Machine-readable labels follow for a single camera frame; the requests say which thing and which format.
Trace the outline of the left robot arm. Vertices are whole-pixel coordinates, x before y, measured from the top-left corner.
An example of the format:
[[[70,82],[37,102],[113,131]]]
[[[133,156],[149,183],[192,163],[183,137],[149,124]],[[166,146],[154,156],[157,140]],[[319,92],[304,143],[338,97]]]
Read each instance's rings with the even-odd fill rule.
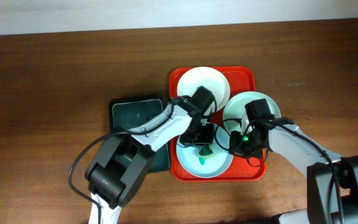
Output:
[[[178,137],[185,146],[205,146],[212,142],[208,108],[213,95],[179,96],[152,120],[130,130],[99,138],[101,147],[85,171],[93,207],[90,223],[116,223],[121,208],[140,189],[156,152]]]

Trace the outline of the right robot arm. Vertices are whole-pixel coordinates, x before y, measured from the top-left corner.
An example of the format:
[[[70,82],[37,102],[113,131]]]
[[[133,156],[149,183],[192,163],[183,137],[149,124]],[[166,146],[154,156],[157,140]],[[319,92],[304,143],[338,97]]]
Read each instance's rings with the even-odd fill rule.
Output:
[[[229,153],[244,159],[275,152],[307,179],[307,207],[275,217],[277,223],[358,223],[358,156],[331,152],[290,119],[253,120],[233,131]]]

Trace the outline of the white plate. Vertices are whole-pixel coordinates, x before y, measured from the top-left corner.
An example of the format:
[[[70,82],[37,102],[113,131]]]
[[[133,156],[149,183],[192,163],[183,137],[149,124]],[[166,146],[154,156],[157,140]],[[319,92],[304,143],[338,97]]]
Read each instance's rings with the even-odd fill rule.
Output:
[[[212,92],[217,103],[215,106],[212,102],[205,115],[210,115],[215,108],[218,111],[224,108],[229,100],[230,85],[221,72],[211,67],[196,67],[185,72],[178,81],[177,94],[192,96],[201,86]]]

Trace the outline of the light blue plate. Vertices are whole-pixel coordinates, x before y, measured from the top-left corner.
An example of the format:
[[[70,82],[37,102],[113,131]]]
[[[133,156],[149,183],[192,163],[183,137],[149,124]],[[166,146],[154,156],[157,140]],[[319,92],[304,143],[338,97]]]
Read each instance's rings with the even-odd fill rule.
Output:
[[[219,147],[214,139],[208,149],[213,153],[202,156],[200,153],[205,151],[206,147],[186,147],[182,144],[177,144],[177,159],[182,168],[195,177],[202,179],[217,177],[229,168],[233,156]]]

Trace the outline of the green yellow sponge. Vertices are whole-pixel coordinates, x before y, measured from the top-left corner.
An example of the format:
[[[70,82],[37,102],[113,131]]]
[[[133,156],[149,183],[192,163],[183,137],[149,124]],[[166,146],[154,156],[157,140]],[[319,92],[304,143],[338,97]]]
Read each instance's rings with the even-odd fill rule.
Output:
[[[197,156],[201,159],[209,159],[214,157],[214,152],[209,147],[200,147]]]

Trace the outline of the light green plate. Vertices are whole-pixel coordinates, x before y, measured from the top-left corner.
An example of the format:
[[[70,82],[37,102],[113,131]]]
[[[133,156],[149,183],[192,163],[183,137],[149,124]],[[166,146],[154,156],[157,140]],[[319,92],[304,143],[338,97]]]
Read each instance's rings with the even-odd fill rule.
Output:
[[[233,120],[224,122],[224,127],[229,133],[232,133],[233,131],[239,131],[243,133],[245,131],[245,128],[249,124],[245,105],[250,103],[251,101],[259,100],[259,99],[266,99],[271,113],[276,118],[281,117],[281,112],[278,105],[269,96],[256,91],[246,91],[243,93],[239,93],[233,96],[224,107],[223,119],[229,119],[229,118],[241,119],[241,125],[237,121],[233,121]]]

